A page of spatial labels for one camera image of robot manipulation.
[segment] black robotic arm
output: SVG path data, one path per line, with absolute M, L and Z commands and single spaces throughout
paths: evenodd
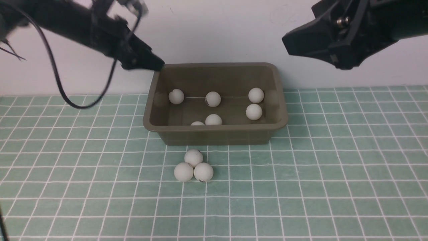
M 283 38 L 290 55 L 352 69 L 397 41 L 428 34 L 428 0 L 321 0 Z

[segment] container rim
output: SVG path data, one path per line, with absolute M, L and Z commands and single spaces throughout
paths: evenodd
M 281 120 L 272 124 L 245 124 L 245 125 L 216 125 L 216 126 L 155 126 L 150 123 L 150 113 L 153 106 L 153 98 L 158 84 L 160 72 L 154 72 L 152 83 L 150 85 L 149 94 L 147 96 L 146 109 L 143 116 L 143 126 L 151 132 L 215 132 L 215 131 L 253 131 L 253 130 L 279 130 L 285 127 L 288 123 L 288 114 L 285 104 L 284 90 L 282 87 L 281 78 L 278 68 L 267 62 L 250 62 L 250 63 L 177 63 L 166 64 L 164 68 L 169 67 L 237 67 L 237 66 L 267 66 L 272 70 L 275 86 L 278 92 L 279 109 L 281 112 Z

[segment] white grout line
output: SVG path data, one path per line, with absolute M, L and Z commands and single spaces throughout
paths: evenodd
M 303 108 L 303 104 L 302 104 L 302 110 L 303 110 L 303 116 L 305 117 L 305 122 L 306 122 L 306 123 L 308 123 L 308 120 L 306 119 L 306 115 L 305 115 L 305 110 L 304 110 L 304 108 Z M 325 187 L 325 183 L 324 183 L 324 178 L 323 178 L 323 175 L 322 175 L 322 172 L 321 172 L 321 168 L 320 168 L 320 166 L 319 166 L 318 157 L 317 157 L 317 155 L 316 155 L 316 153 L 315 153 L 315 146 L 314 146 L 314 142 L 313 142 L 313 140 L 312 140 L 311 131 L 310 131 L 309 127 L 306 127 L 306 128 L 307 128 L 308 133 L 309 133 L 309 138 L 310 138 L 310 140 L 311 140 L 311 145 L 312 145 L 312 149 L 313 149 L 313 152 L 314 152 L 314 155 L 315 155 L 315 160 L 316 160 L 316 162 L 317 162 L 318 171 L 319 171 L 319 173 L 320 173 L 321 183 L 322 183 L 322 186 L 323 186 L 323 189 L 324 189 L 324 193 L 325 193 L 325 197 L 326 197 L 326 200 L 327 200 L 328 209 L 329 209 L 329 211 L 330 211 L 330 214 L 331 214 L 331 215 L 333 215 L 333 211 L 332 211 L 332 209 L 331 209 L 330 200 L 328 199 L 328 195 L 327 195 L 327 189 L 326 189 L 326 187 Z M 339 234 L 338 234 L 338 232 L 337 232 L 336 221 L 334 220 L 334 218 L 331 218 L 331 220 L 332 220 L 332 222 L 333 222 L 334 232 L 336 233 L 336 236 L 338 237 L 338 236 L 339 236 Z
M 362 157 L 362 155 L 361 155 L 360 149 L 358 148 L 357 142 L 355 141 L 354 134 L 352 133 L 352 130 L 351 130 L 351 128 L 350 128 L 349 126 L 348 126 L 348 129 L 349 129 L 349 132 L 351 133 L 351 137 L 352 137 L 352 140 L 353 140 L 353 142 L 354 142 L 355 148 L 356 148 L 356 149 L 357 149 L 357 151 L 358 151 L 358 155 L 359 155 L 359 157 L 360 157 L 360 160 L 361 160 L 361 162 L 363 162 L 363 157 Z M 382 208 L 381 208 L 381 205 L 380 205 L 380 202 L 379 202 L 379 198 L 378 198 L 378 196 L 377 196 L 377 193 L 376 193 L 375 187 L 373 186 L 372 180 L 370 179 L 369 172 L 367 171 L 366 166 L 365 166 L 364 164 L 362 164 L 362 165 L 363 165 L 363 168 L 364 168 L 364 172 L 366 173 L 367 178 L 369 179 L 370 186 L 372 187 L 372 191 L 373 191 L 373 193 L 374 193 L 374 195 L 375 195 L 377 205 L 379 206 L 379 209 L 380 209 L 380 212 L 381 212 L 381 214 L 382 214 L 383 220 L 384 220 L 384 222 L 385 222 L 385 224 L 386 224 L 386 227 L 387 227 L 387 229 L 388 229 L 388 233 L 389 233 L 389 235 L 390 235 L 390 236 L 392 236 L 391 228 L 389 227 L 389 224 L 388 224 L 388 222 L 387 222 L 387 220 L 386 220 L 385 214 L 383 213 L 383 210 L 382 210 Z
M 329 127 L 328 125 L 327 125 L 327 128 L 328 128 L 328 132 L 330 133 L 330 136 L 333 136 L 333 135 L 331 134 L 330 127 Z M 347 180 L 346 175 L 345 175 L 345 170 L 343 169 L 342 160 L 339 158 L 339 152 L 337 151 L 336 143 L 333 141 L 333 138 L 332 138 L 332 143 L 333 143 L 334 149 L 336 150 L 336 155 L 337 155 L 338 160 L 339 160 L 339 166 L 340 166 L 340 168 L 341 168 L 341 170 L 342 170 L 343 178 L 344 178 L 344 180 L 345 180 L 346 187 L 348 188 L 348 192 L 349 192 L 349 195 L 350 195 L 350 199 L 351 199 L 351 201 L 352 201 L 352 205 L 353 205 L 354 210 L 355 210 L 355 214 L 356 214 L 356 215 L 358 215 L 357 205 L 355 204 L 355 200 L 354 200 L 354 197 L 353 197 L 353 195 L 352 195 L 351 188 L 349 187 L 349 183 L 348 183 L 348 180 Z M 318 165 L 318 167 L 320 168 L 320 173 L 321 173 L 321 175 L 322 175 L 321 165 L 319 164 L 318 160 L 317 160 L 317 165 Z M 365 241 L 367 241 L 367 237 L 366 237 L 366 234 L 365 234 L 365 232 L 364 232 L 363 224 L 361 223 L 361 219 L 360 219 L 359 217 L 358 217 L 358 224 L 360 225 L 360 229 L 361 229 L 361 232 L 362 232 L 362 234 L 363 234 L 364 240 L 365 240 Z

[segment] green tile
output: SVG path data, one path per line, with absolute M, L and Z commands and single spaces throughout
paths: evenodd
M 321 182 L 301 181 L 303 197 L 325 197 L 324 187 Z
M 229 236 L 229 218 L 228 217 L 206 217 L 205 235 L 206 236 Z
M 206 214 L 207 215 L 225 215 L 225 216 L 229 215 L 229 198 L 223 198 L 223 197 L 208 198 L 206 201 Z
M 44 186 L 44 183 L 24 183 L 18 198 L 38 198 Z
M 64 140 L 48 140 L 45 142 L 43 152 L 60 152 L 64 146 Z
M 21 152 L 22 147 L 24 146 L 25 141 L 6 141 L 3 146 L 3 152 L 13 152 L 18 153 Z
M 25 229 L 25 236 L 46 236 L 49 233 L 52 217 L 32 217 Z
M 111 127 L 113 119 L 113 116 L 97 116 L 93 124 L 94 127 Z
M 255 236 L 256 224 L 253 217 L 232 217 L 231 230 L 233 236 Z
M 67 183 L 47 183 L 42 193 L 44 198 L 61 198 L 67 188 Z
M 330 207 L 327 199 L 305 199 L 306 214 L 308 216 L 329 216 Z
M 248 197 L 252 195 L 253 195 L 253 187 L 250 181 L 230 181 L 230 196 Z
M 390 92 L 373 92 L 377 101 L 394 101 Z
M 361 216 L 382 216 L 376 199 L 354 199 L 357 212 Z
M 153 192 L 155 185 L 159 186 L 159 183 L 139 183 L 137 187 L 137 197 L 141 197 L 143 194 L 149 194 L 150 192 Z M 116 183 L 113 188 L 112 197 L 133 197 L 136 186 L 136 183 Z
M 14 129 L 9 140 L 25 140 L 30 136 L 32 129 Z
M 253 180 L 273 180 L 272 166 L 252 166 Z
M 36 200 L 16 200 L 9 214 L 10 216 L 31 216 L 36 206 Z
M 417 236 L 417 232 L 410 218 L 387 217 L 386 221 L 393 236 Z
M 308 218 L 311 235 L 313 236 L 334 236 L 336 235 L 333 220 L 328 217 Z
M 401 199 L 380 199 L 380 207 L 385 216 L 406 216 L 406 207 Z
M 358 150 L 376 150 L 377 144 L 373 137 L 357 137 L 354 139 Z
M 386 165 L 367 166 L 367 173 L 371 180 L 390 180 L 392 179 Z
M 65 193 L 67 198 L 84 198 L 89 191 L 89 183 L 70 183 Z
M 348 184 L 354 197 L 374 197 L 375 195 L 368 181 L 350 181 Z
M 355 96 L 357 97 L 357 100 L 360 102 L 374 102 L 376 101 L 373 94 L 371 92 L 356 92 Z
M 297 172 L 300 180 L 321 180 L 317 166 L 298 166 Z
M 250 166 L 230 166 L 231 180 L 251 180 Z
M 231 215 L 254 215 L 253 199 L 252 198 L 231 198 L 230 214 Z
M 165 144 L 161 140 L 145 140 L 145 139 L 132 139 L 128 140 L 126 151 L 165 151 Z
M 320 165 L 339 164 L 339 157 L 335 151 L 316 151 L 315 153 Z
M 333 138 L 333 140 L 334 140 L 334 144 L 336 145 L 336 148 L 338 150 L 356 150 L 357 149 L 355 146 L 355 143 L 354 143 L 354 139 L 352 139 L 352 138 L 336 137 L 336 138 Z
M 161 167 L 145 167 L 141 169 L 140 177 L 138 179 L 143 181 L 160 181 L 161 175 Z M 124 181 L 132 181 L 135 177 L 138 177 L 138 169 L 135 167 L 121 167 L 119 169 L 118 179 L 120 178 L 124 179 Z
M 380 109 L 382 112 L 400 112 L 400 108 L 398 107 L 397 103 L 395 102 L 384 102 L 379 103 Z
M 33 168 L 27 181 L 47 181 L 51 171 L 51 167 Z
M 70 136 L 70 139 L 86 139 L 88 137 L 90 128 L 87 127 L 73 127 Z
M 282 225 L 279 217 L 257 217 L 257 235 L 282 236 Z
M 377 141 L 377 144 L 379 145 L 379 149 L 381 149 L 381 150 L 398 150 L 398 149 L 400 149 L 395 138 L 377 137 L 376 141 Z
M 253 183 L 254 196 L 276 197 L 276 187 L 274 181 L 257 181 Z
M 344 113 L 361 113 L 361 108 L 357 102 L 343 102 L 340 103 Z
M 342 168 L 340 166 L 320 166 L 324 180 L 344 180 Z
M 416 228 L 418 229 L 420 235 L 428 234 L 428 220 L 425 217 L 414 217 L 413 221 L 415 222 Z
M 317 164 L 315 153 L 313 151 L 294 152 L 294 158 L 296 160 L 297 165 Z
M 55 167 L 49 181 L 69 181 L 73 169 L 72 167 Z
M 158 217 L 153 229 L 154 236 L 176 236 L 178 232 L 178 217 Z
M 207 186 L 206 195 L 208 196 L 227 196 L 229 194 L 228 182 L 213 182 Z
M 9 236 L 20 236 L 27 226 L 29 218 L 9 217 L 4 220 Z
M 127 216 L 131 213 L 131 199 L 112 199 L 107 209 L 107 216 Z
M 346 182 L 326 182 L 324 183 L 325 189 L 327 191 L 327 196 L 329 197 L 349 197 L 349 188 Z
M 111 190 L 113 189 L 113 183 L 92 183 L 91 190 L 89 191 L 88 197 L 90 198 L 105 198 L 110 197 Z
M 204 235 L 203 217 L 182 217 L 180 220 L 179 235 L 202 236 Z
M 401 151 L 383 151 L 382 153 L 388 164 L 407 163 L 406 157 Z
M 278 200 L 274 198 L 261 198 L 254 200 L 256 215 L 276 216 L 279 215 Z
M 415 175 L 409 166 L 389 166 L 395 180 L 414 180 Z
M 394 182 L 392 181 L 376 181 L 373 182 L 373 187 L 378 197 L 400 196 Z
M 5 181 L 24 181 L 27 178 L 31 168 L 11 168 Z
M 362 151 L 361 157 L 364 164 L 384 164 L 385 161 L 380 151 Z
M 207 205 L 207 215 L 215 214 L 218 211 L 223 212 L 224 210 L 215 210 L 217 206 L 220 207 L 220 205 L 223 207 L 223 203 L 220 201 L 222 198 L 209 198 L 208 200 L 214 199 L 210 205 L 210 211 L 208 214 L 208 205 Z M 184 216 L 187 215 L 204 215 L 205 213 L 205 198 L 184 198 L 182 205 L 181 205 L 181 214 Z
M 104 216 L 107 209 L 107 199 L 88 199 L 85 202 L 82 216 Z
M 157 216 L 178 216 L 180 214 L 180 199 L 159 199 Z
M 82 217 L 77 226 L 77 236 L 98 236 L 103 223 L 103 218 Z
M 132 116 L 116 116 L 113 121 L 114 127 L 130 127 L 132 124 Z
M 102 236 L 123 236 L 126 233 L 128 218 L 107 217 L 104 220 Z
M 330 199 L 331 211 L 336 216 L 355 216 L 355 208 L 351 199 Z
M 76 228 L 78 218 L 57 217 L 53 222 L 52 230 L 49 235 L 52 236 L 72 236 Z

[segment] white wall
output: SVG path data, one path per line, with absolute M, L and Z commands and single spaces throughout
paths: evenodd
M 78 1 L 88 6 L 90 0 Z M 288 56 L 281 42 L 288 31 L 313 19 L 318 0 L 147 0 L 149 15 L 137 36 L 166 63 L 259 62 L 275 64 L 285 87 L 427 84 L 427 37 L 402 40 L 359 68 L 341 71 L 319 60 Z M 133 23 L 126 9 L 119 14 Z M 99 93 L 111 59 L 47 31 L 68 94 Z M 34 28 L 10 36 L 18 54 L 0 53 L 0 95 L 58 94 L 51 65 Z M 119 66 L 109 93 L 146 93 L 152 72 Z

